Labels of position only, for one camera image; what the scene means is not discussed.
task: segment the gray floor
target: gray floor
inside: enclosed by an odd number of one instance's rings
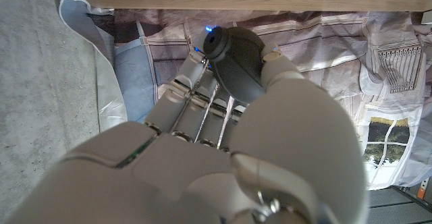
[[[0,223],[46,170],[98,133],[95,50],[59,0],[0,0]]]

